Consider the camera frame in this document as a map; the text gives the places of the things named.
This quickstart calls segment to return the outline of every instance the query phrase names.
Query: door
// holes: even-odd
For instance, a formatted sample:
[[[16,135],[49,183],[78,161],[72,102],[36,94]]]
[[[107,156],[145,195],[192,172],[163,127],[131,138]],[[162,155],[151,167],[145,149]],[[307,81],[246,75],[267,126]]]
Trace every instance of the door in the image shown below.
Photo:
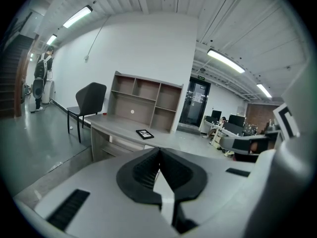
[[[200,126],[203,119],[210,84],[191,77],[179,122]]]

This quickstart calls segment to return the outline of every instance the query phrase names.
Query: backpack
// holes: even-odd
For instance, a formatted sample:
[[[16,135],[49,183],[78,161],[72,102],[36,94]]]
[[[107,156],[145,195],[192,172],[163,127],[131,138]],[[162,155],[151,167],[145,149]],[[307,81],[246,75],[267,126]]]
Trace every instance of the backpack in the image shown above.
[[[41,55],[41,59],[36,64],[34,77],[35,78],[44,78],[47,71],[48,71],[48,60],[50,60],[52,57],[48,56],[46,59],[44,59],[45,53]]]

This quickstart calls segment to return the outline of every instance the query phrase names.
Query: tube light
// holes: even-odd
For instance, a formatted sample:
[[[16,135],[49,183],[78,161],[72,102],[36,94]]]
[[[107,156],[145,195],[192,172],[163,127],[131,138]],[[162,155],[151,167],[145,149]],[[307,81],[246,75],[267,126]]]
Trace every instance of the tube light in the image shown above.
[[[49,38],[48,42],[46,42],[46,44],[47,44],[47,45],[52,44],[52,42],[53,42],[56,38],[57,38],[57,35],[53,34],[53,35]]]
[[[87,14],[89,14],[92,11],[93,11],[93,9],[89,5],[85,6],[79,12],[77,12],[75,15],[73,15],[69,20],[67,20],[63,24],[63,26],[66,27],[66,28],[70,27],[77,20],[81,19],[82,17],[86,16]]]
[[[257,87],[259,87],[267,97],[272,98],[272,96],[268,93],[268,91],[264,88],[262,84],[257,84]]]
[[[243,73],[244,69],[241,68],[239,65],[237,65],[235,62],[232,60],[228,59],[227,57],[223,56],[222,54],[215,52],[213,50],[209,50],[207,53],[208,56],[211,56],[213,58],[218,59],[219,61],[225,63],[226,65],[230,66],[231,68],[235,69],[239,73]]]

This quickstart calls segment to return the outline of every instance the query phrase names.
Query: staircase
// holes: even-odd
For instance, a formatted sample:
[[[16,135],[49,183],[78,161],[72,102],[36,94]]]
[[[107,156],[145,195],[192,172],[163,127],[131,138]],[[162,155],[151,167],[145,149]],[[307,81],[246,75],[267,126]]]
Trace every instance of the staircase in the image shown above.
[[[14,117],[15,78],[22,51],[29,51],[33,39],[18,35],[0,58],[0,118]]]

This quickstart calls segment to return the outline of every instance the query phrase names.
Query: ceiling light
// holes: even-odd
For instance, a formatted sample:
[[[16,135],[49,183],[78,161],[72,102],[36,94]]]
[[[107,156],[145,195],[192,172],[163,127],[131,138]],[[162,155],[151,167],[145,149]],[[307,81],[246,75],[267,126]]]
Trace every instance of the ceiling light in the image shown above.
[[[268,93],[268,91],[264,88],[262,84],[257,84],[257,87],[259,87],[267,97],[272,98],[272,96]]]
[[[85,6],[79,12],[77,12],[75,15],[73,15],[69,20],[67,20],[63,24],[63,26],[66,27],[66,28],[70,27],[77,20],[81,19],[82,17],[86,16],[87,14],[89,14],[92,11],[93,11],[93,9],[89,5]]]
[[[230,60],[229,58],[223,56],[222,54],[214,51],[214,50],[209,50],[207,53],[208,56],[211,56],[213,58],[218,59],[221,62],[224,62],[226,65],[230,66],[231,68],[235,69],[237,72],[239,73],[243,73],[244,69],[241,68],[238,64],[236,64],[235,62],[233,62],[232,60]]]
[[[50,39],[48,40],[48,42],[46,42],[47,45],[50,45],[55,39],[57,38],[57,35],[53,34]]]

